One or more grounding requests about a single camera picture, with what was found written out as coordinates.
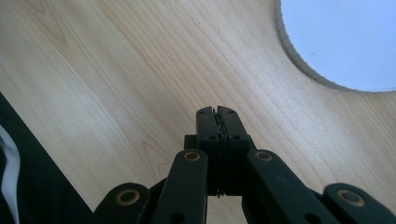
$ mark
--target wood grain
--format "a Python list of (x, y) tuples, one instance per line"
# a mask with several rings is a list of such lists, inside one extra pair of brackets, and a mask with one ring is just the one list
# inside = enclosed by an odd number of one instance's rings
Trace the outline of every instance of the wood grain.
[[(0, 91), (91, 209), (167, 176), (195, 111), (235, 109), (316, 191), (358, 186), (396, 212), (396, 92), (337, 91), (281, 47), (274, 1), (0, 0)], [(208, 223), (244, 223), (239, 198)]]

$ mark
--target brass rivet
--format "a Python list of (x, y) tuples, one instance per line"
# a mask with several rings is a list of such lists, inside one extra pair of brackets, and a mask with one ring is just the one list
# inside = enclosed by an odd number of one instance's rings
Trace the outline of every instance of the brass rivet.
[(198, 161), (201, 158), (201, 155), (196, 152), (187, 152), (184, 154), (184, 159), (187, 161)]
[(135, 189), (125, 189), (116, 197), (116, 202), (120, 206), (129, 206), (139, 200), (140, 193)]
[(273, 159), (273, 157), (271, 156), (271, 154), (269, 154), (268, 152), (256, 152), (254, 154), (256, 156), (257, 159), (261, 160), (261, 161), (271, 161)]
[(338, 190), (337, 196), (353, 206), (363, 207), (365, 205), (364, 199), (359, 194), (348, 189)]

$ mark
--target circular hole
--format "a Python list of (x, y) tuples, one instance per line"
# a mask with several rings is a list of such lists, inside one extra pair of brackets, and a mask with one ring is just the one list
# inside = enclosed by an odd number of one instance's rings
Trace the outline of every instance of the circular hole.
[(117, 195), (116, 202), (120, 206), (128, 206), (137, 202), (139, 196), (139, 191), (135, 189), (126, 189)]
[(180, 224), (184, 222), (184, 215), (181, 213), (174, 213), (169, 217), (169, 221), (172, 224)]
[(187, 161), (198, 161), (200, 158), (201, 156), (196, 152), (187, 152), (184, 154), (184, 159)]
[(319, 224), (319, 223), (321, 223), (320, 218), (319, 218), (317, 215), (315, 215), (315, 214), (307, 213), (307, 214), (305, 214), (304, 218), (305, 218), (305, 220), (306, 220), (308, 223), (312, 223), (312, 224)]
[(259, 151), (256, 152), (254, 155), (257, 159), (261, 161), (271, 161), (273, 159), (273, 157), (268, 152)]
[(347, 203), (352, 204), (353, 206), (363, 207), (365, 205), (364, 199), (357, 193), (348, 190), (348, 189), (340, 189), (337, 191), (338, 197)]

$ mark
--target white stripe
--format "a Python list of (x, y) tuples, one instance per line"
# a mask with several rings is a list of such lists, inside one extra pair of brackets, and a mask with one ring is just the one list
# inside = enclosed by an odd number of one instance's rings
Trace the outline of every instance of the white stripe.
[(8, 204), (11, 215), (16, 224), (20, 224), (18, 212), (17, 185), (20, 174), (21, 158), (17, 145), (6, 130), (0, 125), (0, 148), (6, 156), (6, 168), (3, 174), (1, 191)]

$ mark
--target wooden table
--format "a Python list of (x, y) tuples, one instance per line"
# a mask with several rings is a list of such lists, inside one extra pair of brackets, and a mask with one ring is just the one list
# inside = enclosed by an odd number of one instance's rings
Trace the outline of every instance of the wooden table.
[[(311, 189), (345, 182), (396, 212), (396, 92), (330, 89), (282, 49), (275, 2), (0, 1), (0, 91), (91, 209), (167, 176), (195, 111), (235, 109)], [(246, 222), (210, 198), (208, 223)]]

